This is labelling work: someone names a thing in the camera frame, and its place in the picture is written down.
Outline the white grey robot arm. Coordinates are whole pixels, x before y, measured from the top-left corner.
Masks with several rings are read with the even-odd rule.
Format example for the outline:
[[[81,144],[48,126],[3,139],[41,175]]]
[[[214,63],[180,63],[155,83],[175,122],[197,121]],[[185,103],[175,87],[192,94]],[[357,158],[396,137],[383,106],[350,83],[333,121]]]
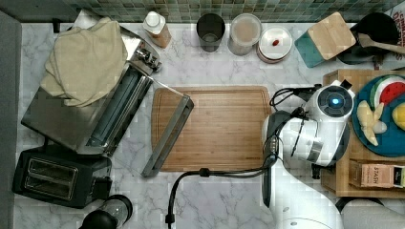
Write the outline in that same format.
[[[265,119],[262,196],[276,229],[344,229],[335,204],[293,176],[284,161],[334,165],[349,143],[353,99],[352,84],[335,80],[294,112],[277,111]]]

